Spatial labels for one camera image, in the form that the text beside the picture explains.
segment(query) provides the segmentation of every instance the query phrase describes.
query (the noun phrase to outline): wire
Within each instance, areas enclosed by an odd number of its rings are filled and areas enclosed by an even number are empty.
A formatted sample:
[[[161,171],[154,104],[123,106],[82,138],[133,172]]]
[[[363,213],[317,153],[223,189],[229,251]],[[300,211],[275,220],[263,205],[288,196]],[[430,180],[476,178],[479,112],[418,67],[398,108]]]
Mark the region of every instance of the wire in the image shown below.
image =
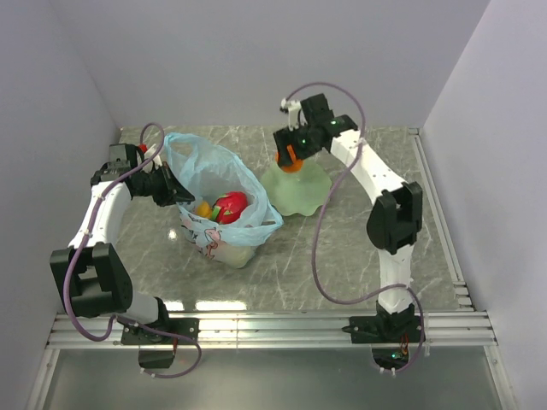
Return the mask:
[[[112,183],[110,183],[104,190],[103,192],[101,193],[101,195],[97,198],[97,200],[95,201],[94,205],[93,205],[93,208],[92,208],[92,211],[91,211],[91,215],[90,215],[90,218],[89,218],[89,222],[87,224],[87,227],[85,229],[85,232],[84,232],[84,235],[82,237],[82,241],[81,243],[79,244],[79,247],[76,249],[76,252],[74,253],[74,256],[72,258],[72,260],[70,261],[70,263],[68,264],[68,269],[67,269],[67,274],[65,276],[65,281],[63,283],[63,286],[62,286],[62,299],[63,299],[63,304],[64,304],[64,307],[65,307],[65,310],[67,311],[67,315],[68,317],[70,318],[70,321],[72,322],[74,328],[85,338],[93,341],[93,342],[102,342],[103,340],[106,340],[110,334],[112,333],[112,327],[114,325],[114,321],[115,320],[118,320],[118,322],[122,323],[121,321],[121,318],[118,318],[115,314],[113,314],[110,319],[109,319],[109,323],[108,323],[108,326],[107,326],[107,330],[106,332],[104,333],[104,335],[101,335],[101,336],[96,336],[96,335],[93,335],[91,334],[89,331],[87,331],[84,326],[78,321],[78,318],[76,317],[75,313],[74,313],[74,310],[72,308],[72,304],[70,302],[70,282],[71,282],[71,279],[72,279],[72,276],[74,274],[74,268],[76,267],[76,263],[78,262],[78,259],[79,259],[79,256],[81,255],[82,251],[84,250],[85,246],[87,245],[88,241],[89,241],[89,237],[90,237],[90,232],[93,231],[93,226],[95,225],[95,221],[97,219],[97,215],[98,215],[98,212],[99,212],[99,208],[101,207],[101,203],[104,201],[104,199],[106,198],[106,196],[113,190],[113,188],[118,185],[121,181],[123,181],[124,179],[126,179],[127,177],[130,177],[131,175],[133,175],[134,173],[137,173],[138,171],[140,171],[141,169],[143,169],[144,167],[146,167],[149,163],[152,162],[152,160],[154,160],[154,157],[156,155],[159,155],[160,151],[162,150],[163,148],[163,141],[165,139],[165,132],[163,131],[163,128],[162,126],[160,126],[159,124],[155,123],[155,122],[151,122],[149,124],[146,124],[143,128],[143,130],[141,131],[140,133],[140,140],[142,141],[143,140],[143,136],[144,136],[144,132],[151,126],[155,126],[157,127],[159,130],[160,130],[160,133],[162,135],[162,138],[161,138],[161,141],[160,143],[158,144],[158,147],[156,149],[156,151],[154,151],[154,154],[150,157],[150,158],[147,158],[146,160],[144,160],[143,162],[141,162],[137,167],[135,167],[134,169],[122,174],[118,179],[112,181]],[[201,360],[201,357],[202,357],[202,354],[201,354],[201,347],[199,346],[199,344],[194,341],[193,339],[190,339],[188,337],[184,337],[184,336],[181,336],[181,335],[176,335],[174,333],[167,333],[165,331],[158,331],[156,329],[152,329],[146,325],[141,325],[141,324],[136,324],[136,325],[139,325],[140,327],[142,327],[143,329],[147,330],[147,331],[150,331],[152,333],[155,333],[157,335],[160,335],[160,336],[166,336],[166,337],[174,337],[174,338],[177,338],[179,340],[183,340],[183,341],[190,341],[192,344],[194,344],[197,348],[197,351],[198,351],[198,355],[197,355],[197,359],[196,359],[196,362],[189,367],[189,369],[187,371],[184,371],[182,373],[178,373],[178,375],[174,375],[173,377],[178,377],[178,376],[184,376],[184,374],[187,374],[188,372],[191,372],[194,368],[196,368],[197,364],[199,363],[199,361]]]
[[[323,295],[323,297],[325,297],[325,299],[327,299],[328,301],[330,301],[332,303],[336,303],[338,305],[355,305],[357,303],[364,302],[364,301],[370,299],[371,297],[375,297],[375,296],[379,295],[380,293],[383,293],[383,292],[385,292],[387,290],[390,290],[390,289],[399,289],[399,288],[406,289],[408,291],[408,293],[410,294],[410,296],[412,297],[412,299],[414,300],[414,302],[416,303],[416,306],[418,307],[418,310],[420,312],[421,330],[420,330],[420,341],[418,342],[418,348],[417,348],[416,352],[412,355],[409,362],[405,366],[403,366],[400,369],[396,370],[396,372],[403,372],[404,370],[406,370],[410,366],[412,366],[412,364],[418,358],[418,356],[421,352],[421,348],[422,348],[422,345],[424,343],[424,337],[425,337],[424,312],[423,312],[423,309],[421,307],[421,303],[418,300],[418,296],[415,294],[415,292],[412,289],[410,289],[406,284],[389,284],[387,286],[384,286],[383,288],[379,288],[379,289],[377,289],[373,292],[370,292],[368,294],[360,296],[356,299],[351,299],[349,301],[344,301],[344,300],[337,299],[335,297],[330,296],[325,291],[325,289],[323,288],[323,286],[321,285],[321,282],[319,280],[319,274],[317,272],[317,245],[319,243],[319,234],[320,234],[320,231],[321,231],[321,224],[323,222],[323,218],[325,217],[326,205],[331,200],[332,194],[334,194],[334,192],[338,189],[340,184],[342,184],[342,181],[344,180],[344,178],[348,176],[348,174],[351,172],[351,169],[353,169],[353,167],[361,159],[362,147],[363,147],[363,144],[364,144],[364,141],[365,141],[364,136],[365,136],[366,119],[365,119],[365,112],[364,112],[361,104],[357,101],[357,99],[349,91],[347,91],[346,89],[340,87],[339,85],[335,85],[335,84],[332,84],[332,83],[327,83],[327,82],[323,82],[323,81],[315,81],[315,82],[312,82],[312,83],[307,83],[305,85],[302,85],[301,87],[296,88],[291,94],[289,94],[289,96],[286,98],[286,101],[289,101],[299,91],[304,90],[304,89],[309,88],[309,87],[312,87],[312,86],[316,86],[316,85],[322,85],[322,86],[325,86],[325,87],[333,88],[335,90],[343,92],[347,97],[349,97],[351,99],[351,101],[353,101],[353,103],[357,106],[357,109],[359,110],[359,114],[361,115],[361,130],[360,130],[360,133],[359,133],[359,144],[357,145],[357,154],[356,154],[355,160],[353,160],[353,162],[351,162],[351,164],[347,168],[345,168],[345,170],[343,170],[342,173],[340,173],[340,176],[337,178],[337,180],[332,185],[332,188],[329,190],[328,195],[326,196],[325,203],[323,203],[323,205],[321,207],[321,211],[319,213],[319,219],[317,220],[317,227],[315,228],[314,239],[313,239],[312,248],[311,248],[311,271],[312,271],[312,274],[314,276],[315,286],[317,287],[317,290]]]

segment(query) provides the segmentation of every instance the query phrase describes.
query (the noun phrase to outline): gray marble surface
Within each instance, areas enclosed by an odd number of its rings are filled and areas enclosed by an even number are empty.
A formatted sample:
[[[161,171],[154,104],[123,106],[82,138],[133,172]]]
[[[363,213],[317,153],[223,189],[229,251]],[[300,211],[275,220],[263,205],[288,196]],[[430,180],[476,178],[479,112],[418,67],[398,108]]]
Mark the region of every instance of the gray marble surface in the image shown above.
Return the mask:
[[[166,132],[194,133],[239,155],[255,175],[274,158],[275,126],[182,126]],[[138,128],[124,128],[121,142],[138,143]],[[404,128],[376,128],[368,142],[397,173],[422,182]],[[153,131],[150,146],[158,141]],[[332,179],[342,164],[326,152],[315,157]],[[372,204],[352,175],[331,200],[320,235],[317,263],[327,291],[355,298],[379,286],[379,259],[368,240],[366,223]],[[135,198],[124,215],[116,246],[134,287],[159,296],[172,310],[279,311],[344,308],[325,300],[311,276],[310,255],[317,214],[292,215],[242,269],[211,261],[184,238],[176,206],[157,207],[149,198]],[[413,254],[413,289],[428,310],[458,307],[429,201],[424,199],[424,223]],[[357,308],[373,309],[374,301]]]

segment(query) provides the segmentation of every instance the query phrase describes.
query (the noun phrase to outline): purple cable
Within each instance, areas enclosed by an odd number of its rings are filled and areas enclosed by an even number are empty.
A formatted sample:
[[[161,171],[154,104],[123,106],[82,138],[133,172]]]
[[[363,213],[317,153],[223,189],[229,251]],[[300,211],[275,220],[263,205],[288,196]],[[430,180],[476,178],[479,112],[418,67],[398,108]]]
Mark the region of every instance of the purple cable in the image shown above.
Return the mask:
[[[406,284],[389,284],[389,285],[387,285],[383,288],[379,288],[378,290],[375,290],[373,292],[370,292],[368,294],[360,296],[356,299],[352,299],[352,300],[349,300],[349,301],[343,301],[343,300],[340,300],[340,299],[336,299],[336,298],[330,296],[329,294],[327,294],[327,292],[325,291],[325,289],[323,288],[323,286],[321,285],[321,282],[319,280],[319,274],[317,273],[317,244],[319,242],[319,233],[321,231],[321,224],[323,222],[323,218],[325,217],[326,205],[331,200],[332,194],[338,189],[340,184],[342,184],[342,181],[344,180],[344,178],[346,176],[348,176],[348,174],[351,172],[351,169],[361,159],[362,146],[363,146],[363,141],[364,141],[364,136],[365,136],[365,123],[366,123],[366,120],[365,120],[365,112],[362,109],[361,104],[357,101],[357,99],[349,91],[347,91],[346,89],[344,89],[344,88],[342,88],[338,85],[332,84],[332,83],[327,83],[327,82],[323,82],[323,81],[315,81],[313,83],[307,83],[307,84],[305,84],[301,87],[298,87],[291,94],[289,94],[289,96],[286,98],[286,101],[289,101],[297,92],[299,92],[299,91],[301,91],[305,88],[309,88],[309,87],[316,86],[316,85],[322,85],[322,86],[325,86],[325,87],[329,87],[329,88],[333,88],[335,90],[341,91],[347,97],[349,97],[351,99],[351,101],[353,101],[353,103],[355,103],[355,105],[357,106],[357,109],[359,110],[359,114],[361,115],[361,132],[359,134],[359,144],[357,145],[357,154],[356,154],[355,160],[353,160],[353,162],[351,162],[351,164],[347,168],[345,168],[345,170],[343,170],[343,172],[340,174],[338,179],[334,182],[334,184],[332,185],[332,188],[329,190],[328,195],[326,196],[325,203],[323,203],[323,206],[321,207],[321,211],[319,213],[319,219],[317,220],[317,227],[315,228],[314,239],[313,239],[312,247],[311,247],[311,271],[312,271],[313,276],[314,276],[315,286],[317,286],[317,290],[323,295],[323,297],[325,297],[325,299],[327,299],[328,301],[330,301],[332,303],[337,303],[338,305],[355,305],[356,303],[364,302],[364,301],[370,299],[371,297],[379,295],[380,293],[385,292],[386,290],[389,290],[389,289],[396,289],[396,288],[406,289],[409,292],[409,294],[412,296],[412,299],[415,301],[416,306],[418,307],[418,310],[420,312],[421,331],[420,331],[420,341],[418,342],[418,348],[416,349],[416,352],[410,358],[409,363],[407,363],[405,366],[401,367],[399,370],[396,370],[396,372],[402,372],[402,371],[408,369],[416,361],[417,357],[420,354],[421,347],[423,345],[424,337],[425,337],[424,312],[423,312],[423,309],[421,307],[421,303],[418,300],[418,296],[414,293],[414,291],[411,290]]]
[[[64,301],[64,307],[65,307],[65,310],[67,311],[67,315],[70,318],[70,321],[72,322],[74,328],[83,337],[85,337],[85,338],[87,338],[87,339],[89,339],[93,342],[102,342],[103,340],[107,339],[110,336],[110,334],[112,333],[112,326],[114,325],[114,321],[117,319],[117,317],[114,314],[112,316],[110,316],[109,324],[107,326],[107,330],[106,330],[106,333],[104,333],[104,335],[102,335],[102,336],[92,335],[89,331],[87,331],[84,328],[84,326],[82,326],[82,324],[78,321],[78,318],[74,314],[74,310],[72,309],[72,304],[70,303],[70,281],[72,279],[72,275],[74,273],[74,268],[76,267],[76,263],[78,262],[79,256],[81,255],[82,251],[84,250],[85,246],[87,245],[87,242],[89,241],[89,232],[91,232],[93,230],[93,226],[95,225],[95,221],[97,219],[97,214],[99,212],[99,208],[101,207],[101,203],[104,201],[106,196],[112,191],[112,189],[117,184],[119,184],[125,178],[133,175],[134,173],[137,173],[138,171],[140,171],[141,169],[146,167],[152,160],[154,160],[154,157],[156,155],[160,154],[160,151],[163,148],[163,141],[165,139],[165,132],[163,131],[162,126],[160,126],[159,124],[157,124],[155,122],[151,122],[149,124],[146,124],[143,128],[143,131],[141,131],[141,133],[140,133],[140,141],[141,142],[143,141],[144,132],[151,126],[157,127],[160,130],[160,133],[162,135],[161,141],[160,141],[156,151],[154,151],[154,154],[150,158],[147,158],[146,160],[141,162],[137,167],[135,167],[131,171],[128,171],[128,172],[122,174],[118,179],[112,181],[112,183],[110,183],[103,190],[103,192],[101,193],[101,196],[99,198],[97,198],[97,200],[95,201],[95,204],[93,205],[93,209],[91,211],[89,222],[88,222],[87,227],[86,227],[86,232],[84,233],[84,236],[82,238],[82,242],[80,243],[79,247],[76,249],[76,252],[74,253],[74,256],[73,256],[72,260],[70,261],[70,264],[68,264],[67,275],[65,276],[65,281],[64,281],[64,284],[62,286],[62,298],[63,298],[63,301]],[[160,335],[160,336],[174,337],[174,338],[177,338],[179,340],[190,341],[191,343],[193,343],[197,347],[198,355],[197,355],[196,362],[192,366],[190,366],[190,368],[187,369],[186,371],[184,371],[182,373],[171,375],[169,378],[176,378],[178,376],[184,376],[185,374],[191,372],[193,369],[196,368],[197,364],[199,363],[199,361],[202,357],[201,347],[199,346],[199,344],[196,341],[194,341],[190,338],[187,338],[187,337],[183,337],[181,335],[176,335],[174,333],[167,333],[165,331],[157,331],[156,329],[149,328],[148,326],[145,326],[145,325],[141,325],[141,324],[138,324],[138,325],[140,327],[142,327],[143,329],[146,329],[147,331],[150,331],[150,332],[155,333],[155,334]]]

